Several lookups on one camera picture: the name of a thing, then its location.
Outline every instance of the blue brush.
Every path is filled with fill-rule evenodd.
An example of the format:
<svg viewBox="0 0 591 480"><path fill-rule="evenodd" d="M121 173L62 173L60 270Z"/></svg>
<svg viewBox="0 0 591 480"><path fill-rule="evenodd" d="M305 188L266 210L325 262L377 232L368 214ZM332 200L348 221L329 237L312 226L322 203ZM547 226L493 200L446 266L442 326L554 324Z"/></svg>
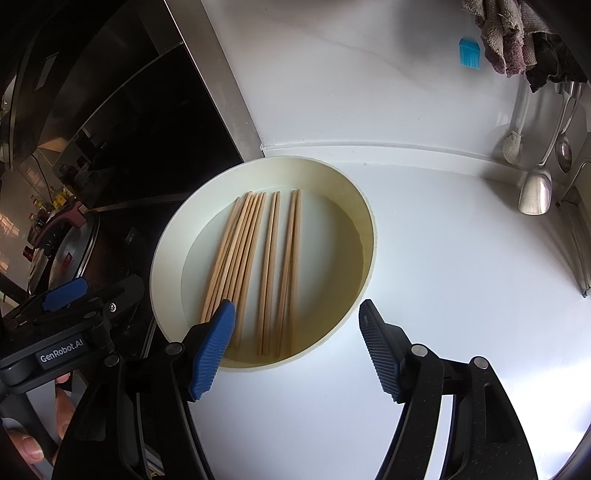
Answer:
<svg viewBox="0 0 591 480"><path fill-rule="evenodd" d="M224 300L209 324L198 325L198 327L208 326L210 329L193 360L193 378L189 384L189 394L194 401L199 400L201 395L212 386L217 368L232 337L235 318L234 304Z"/></svg>
<svg viewBox="0 0 591 480"><path fill-rule="evenodd" d="M460 65L480 70L480 45L468 38L460 40Z"/></svg>

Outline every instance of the chopstick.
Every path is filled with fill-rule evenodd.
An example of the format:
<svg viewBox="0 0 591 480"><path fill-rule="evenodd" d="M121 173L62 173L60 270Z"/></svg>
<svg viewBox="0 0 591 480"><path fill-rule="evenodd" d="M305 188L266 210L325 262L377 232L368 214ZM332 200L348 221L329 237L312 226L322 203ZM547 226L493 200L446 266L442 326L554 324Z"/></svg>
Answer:
<svg viewBox="0 0 591 480"><path fill-rule="evenodd" d="M220 302L222 301L222 294L223 294L223 291L226 287L226 279L228 278L228 272L230 270L230 265L231 265L232 259L234 257L234 250L236 249L236 243L238 242L238 238L240 236L240 233L242 232L242 225L244 223L246 211L248 210L248 206L250 205L253 197L254 197L254 194L252 192L248 192L246 194L246 199L245 199L244 203L242 204L242 210L241 210L240 215L238 217L238 221L236 222L236 227L234 229L232 241L230 242L230 244L228 246L228 251L226 253L226 260L225 260L223 268L220 272L220 276L218 279L219 281L216 286L216 295L214 298L214 302L212 303L212 311L211 311L211 313L208 312L208 316L207 316L208 321L211 318L211 315L216 311L218 305L220 305Z"/></svg>
<svg viewBox="0 0 591 480"><path fill-rule="evenodd" d="M256 242L258 240L259 229L261 227L262 206L267 199L267 193L263 192L258 196L258 203L256 205L256 221L254 229L251 229L248 237L248 259L246 261L246 270L240 282L240 292L238 296L238 314L236 315L236 326L234 328L233 346L235 349L240 348L242 340L242 322L244 320L244 310L246 308L246 298L248 295L248 286L251 279L252 261L255 256Z"/></svg>
<svg viewBox="0 0 591 480"><path fill-rule="evenodd" d="M253 225L254 213L256 210L257 201L258 201L258 196L255 195L251 199L251 203L248 207L248 213L246 214L246 222L244 223L244 225L242 227L240 241L236 244L237 249L234 251L234 258L232 258L232 264L230 265L230 272L231 272L229 274L230 281L226 282L226 285L224 286L224 290L223 290L223 294L222 294L223 299L231 300L232 302L234 302L234 304L236 304L235 300L237 300L234 298L234 289L236 286L236 280L238 279L238 272L240 270L240 264L245 261L243 258L244 247L246 245L246 239L248 238L248 235L249 235L252 225Z"/></svg>
<svg viewBox="0 0 591 480"><path fill-rule="evenodd" d="M275 357L281 356L281 341L283 337L283 321L285 318L285 302L287 299L288 282L290 279L291 264L291 244L293 239L294 216L296 213L296 195L294 190L291 192L290 216L287 222L287 234L285 239L285 254L283 256L283 269L281 274L281 290L279 293L279 307L277 309L277 324L275 328Z"/></svg>
<svg viewBox="0 0 591 480"><path fill-rule="evenodd" d="M295 194L295 220L293 226L293 246L291 248L291 291L290 291L290 315L288 330L289 353L296 353L296 306L297 306L297 281L300 267L300 228L301 228L301 189Z"/></svg>
<svg viewBox="0 0 591 480"><path fill-rule="evenodd" d="M236 214L240 207L240 197L238 197L234 201L234 207L232 207L232 211L230 212L230 217L228 217L228 221L226 223L226 228L223 231L222 241L220 243L219 249L217 251L216 261L213 265L212 274L209 278L209 286L207 287L207 294L205 295L205 300L203 301L203 308L201 310L201 317L199 319L199 323L205 322L207 318L207 311L209 310L209 304L212 301L213 292L216 286L217 277L220 273L220 269L222 267L222 262L224 259L224 253L226 252L226 247L228 245L228 237L232 228L234 227L234 221L236 219Z"/></svg>
<svg viewBox="0 0 591 480"><path fill-rule="evenodd" d="M259 297L258 323L256 335L257 355L269 355L271 333L271 305L273 300L273 278L275 275L275 250L277 245L277 225L279 223L280 193L274 192L269 209L267 241L262 267L261 294Z"/></svg>

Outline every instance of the logo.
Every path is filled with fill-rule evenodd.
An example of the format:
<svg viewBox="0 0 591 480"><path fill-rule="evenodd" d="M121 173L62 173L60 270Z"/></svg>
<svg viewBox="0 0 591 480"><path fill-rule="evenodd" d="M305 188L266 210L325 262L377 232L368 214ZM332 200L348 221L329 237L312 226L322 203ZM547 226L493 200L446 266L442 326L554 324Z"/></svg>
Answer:
<svg viewBox="0 0 591 480"><path fill-rule="evenodd" d="M47 355L40 355L39 360L43 363L46 363L49 360L55 360L56 358L66 354L66 353L76 350L78 347L81 347L81 346L84 346L84 343L82 342L82 339L79 339L79 340L76 340L76 343L70 342L70 345L63 346L60 349L55 349L54 351L52 351L51 353L48 353Z"/></svg>

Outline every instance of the blue gripper pad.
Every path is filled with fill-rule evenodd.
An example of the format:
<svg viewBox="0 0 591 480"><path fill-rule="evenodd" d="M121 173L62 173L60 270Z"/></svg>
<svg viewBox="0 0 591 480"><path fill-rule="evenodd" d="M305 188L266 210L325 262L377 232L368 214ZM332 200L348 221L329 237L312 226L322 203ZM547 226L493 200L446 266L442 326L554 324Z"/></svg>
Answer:
<svg viewBox="0 0 591 480"><path fill-rule="evenodd" d="M193 401L199 400L211 388L217 368L230 343L235 319L236 307L231 301L223 301L210 320L212 327L193 360L193 378L189 384L189 394Z"/></svg>
<svg viewBox="0 0 591 480"><path fill-rule="evenodd" d="M65 285L48 292L45 295L45 300L43 300L41 307L46 312L56 312L74 300L78 300L86 295L87 291L88 283L86 283L86 280L82 277L75 278Z"/></svg>
<svg viewBox="0 0 591 480"><path fill-rule="evenodd" d="M359 329L365 340L369 356L382 389L392 395L394 401L400 395L400 362L404 358L402 351L391 338L388 328L396 328L384 322L371 300L365 300L359 307Z"/></svg>

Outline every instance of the hanging rag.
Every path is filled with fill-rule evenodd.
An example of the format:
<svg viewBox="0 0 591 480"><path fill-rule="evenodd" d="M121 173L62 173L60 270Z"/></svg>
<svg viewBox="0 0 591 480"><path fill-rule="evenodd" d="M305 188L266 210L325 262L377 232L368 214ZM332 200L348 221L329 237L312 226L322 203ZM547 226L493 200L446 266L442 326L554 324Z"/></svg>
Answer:
<svg viewBox="0 0 591 480"><path fill-rule="evenodd" d="M462 0L476 17L484 55L497 73L511 77L525 71L524 25L517 0Z"/></svg>
<svg viewBox="0 0 591 480"><path fill-rule="evenodd" d="M540 16L522 0L462 0L476 17L484 55L497 73L526 72L531 91L548 80L587 82L572 53Z"/></svg>
<svg viewBox="0 0 591 480"><path fill-rule="evenodd" d="M534 33L532 35L537 64L525 75L531 91L536 92L548 80L560 82L587 82L587 76L559 35Z"/></svg>
<svg viewBox="0 0 591 480"><path fill-rule="evenodd" d="M525 69L538 63L535 57L534 33L554 33L540 16L525 2L521 2L521 21L523 22L523 59Z"/></svg>

